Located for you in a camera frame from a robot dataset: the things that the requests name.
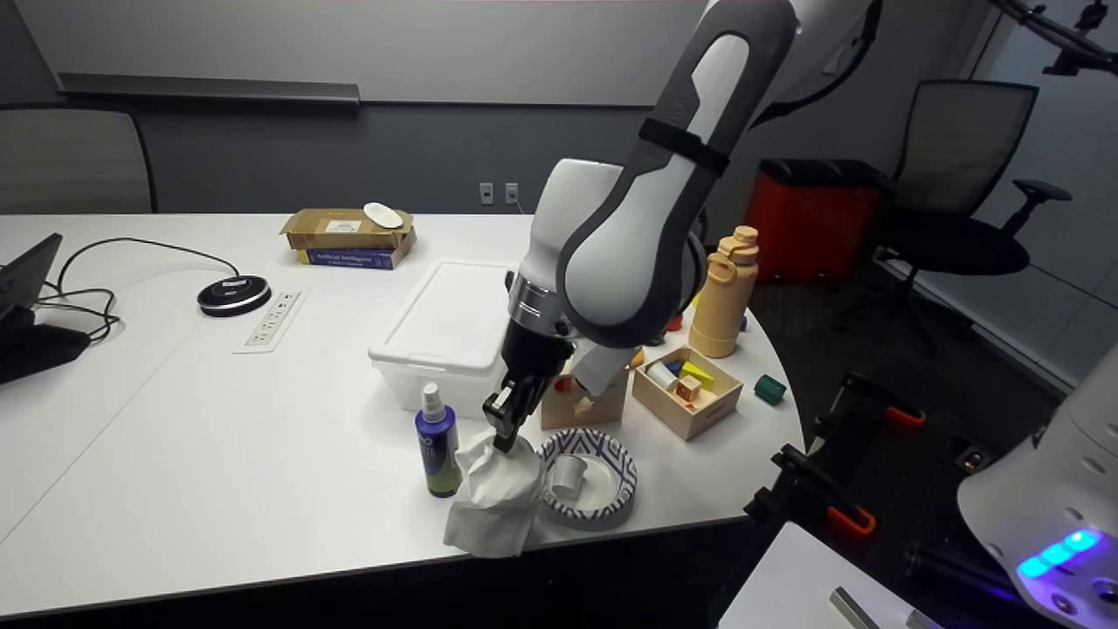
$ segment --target floor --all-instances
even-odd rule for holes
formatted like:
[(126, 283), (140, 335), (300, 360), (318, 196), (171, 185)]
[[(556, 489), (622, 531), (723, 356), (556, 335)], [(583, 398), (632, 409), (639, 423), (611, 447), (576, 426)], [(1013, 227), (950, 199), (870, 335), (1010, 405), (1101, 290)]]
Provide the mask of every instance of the floor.
[(779, 349), (804, 419), (828, 412), (842, 374), (870, 377), (961, 437), (992, 451), (1013, 447), (1059, 405), (1059, 391), (1024, 374), (957, 318), (919, 301), (936, 342), (929, 356), (905, 311), (873, 311), (835, 328), (835, 315), (856, 304), (887, 304), (894, 280), (866, 262), (842, 283), (762, 283), (751, 308)]
[[(762, 283), (751, 297), (807, 430), (832, 426), (825, 447), (832, 454), (821, 461), (835, 461), (839, 486), (880, 517), (873, 542), (828, 542), (950, 626), (1048, 626), (1010, 601), (1010, 587), (978, 591), (961, 584), (954, 570), (929, 566), (968, 563), (1003, 580), (957, 517), (954, 489), (964, 479), (957, 454), (971, 447), (992, 458), (1010, 451), (1048, 423), (1062, 395), (996, 353), (950, 308), (915, 301), (933, 339), (929, 353), (912, 318), (887, 308), (894, 287), (880, 266), (866, 262), (842, 283)], [(845, 328), (835, 325), (842, 311), (873, 301), (884, 308), (845, 318)], [(839, 419), (828, 409), (845, 374), (919, 405), (926, 426), (898, 433), (880, 430), (877, 419)]]

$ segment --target cup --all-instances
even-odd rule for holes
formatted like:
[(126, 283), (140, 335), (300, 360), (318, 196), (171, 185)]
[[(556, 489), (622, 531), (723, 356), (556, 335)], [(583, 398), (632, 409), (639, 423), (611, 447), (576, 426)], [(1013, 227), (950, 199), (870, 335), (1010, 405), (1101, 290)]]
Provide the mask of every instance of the cup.
[(549, 472), (549, 489), (559, 496), (559, 500), (576, 500), (583, 493), (583, 482), (587, 482), (587, 461), (576, 458), (576, 454), (559, 454), (552, 461), (552, 472)]

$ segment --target cardboard box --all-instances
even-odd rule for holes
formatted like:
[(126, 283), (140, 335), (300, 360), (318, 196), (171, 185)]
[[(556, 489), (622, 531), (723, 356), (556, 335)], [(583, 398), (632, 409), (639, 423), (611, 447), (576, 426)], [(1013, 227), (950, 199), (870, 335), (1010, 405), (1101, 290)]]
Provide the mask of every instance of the cardboard box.
[[(699, 402), (688, 405), (685, 398), (660, 388), (646, 374), (653, 363), (695, 363), (699, 370), (709, 374), (709, 384), (699, 391)], [(741, 381), (734, 381), (727, 370), (713, 367), (702, 353), (681, 346), (681, 349), (632, 370), (632, 398), (643, 402), (671, 433), (678, 433), (681, 440), (695, 440), (702, 430), (734, 416), (737, 398), (741, 398)]]
[(398, 227), (374, 224), (363, 210), (297, 210), (286, 224), (286, 245), (307, 266), (395, 269), (416, 241), (412, 213)]

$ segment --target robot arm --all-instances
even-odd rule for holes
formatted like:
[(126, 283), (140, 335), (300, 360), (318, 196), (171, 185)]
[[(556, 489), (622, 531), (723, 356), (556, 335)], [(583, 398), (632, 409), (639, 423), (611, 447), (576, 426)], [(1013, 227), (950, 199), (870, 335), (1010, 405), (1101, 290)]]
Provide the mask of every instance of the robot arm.
[(514, 444), (576, 335), (608, 346), (618, 363), (681, 311), (688, 280), (699, 276), (688, 231), (737, 136), (772, 87), (786, 87), (845, 38), (863, 10), (856, 3), (709, 3), (625, 168), (556, 164), (510, 283), (507, 377), (486, 398), (500, 451)]

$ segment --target small box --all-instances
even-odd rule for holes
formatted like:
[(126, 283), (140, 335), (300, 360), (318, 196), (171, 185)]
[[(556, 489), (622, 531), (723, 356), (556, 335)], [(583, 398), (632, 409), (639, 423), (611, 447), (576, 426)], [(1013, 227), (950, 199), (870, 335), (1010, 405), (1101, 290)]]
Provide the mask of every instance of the small box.
[(419, 388), (433, 381), (458, 416), (482, 416), (503, 377), (503, 273), (489, 262), (440, 262), (370, 346), (398, 409), (416, 412)]
[(412, 252), (416, 224), (391, 213), (398, 224), (377, 224), (363, 210), (297, 210), (283, 234), (304, 266), (395, 269)]
[[(695, 363), (702, 374), (709, 374), (709, 384), (699, 391), (699, 402), (688, 405), (685, 398), (660, 388), (646, 374), (653, 363)], [(695, 440), (713, 423), (734, 416), (737, 398), (741, 398), (741, 381), (734, 381), (727, 370), (713, 367), (702, 353), (681, 346), (681, 349), (632, 370), (632, 398), (643, 402), (671, 433), (678, 433), (681, 440)]]

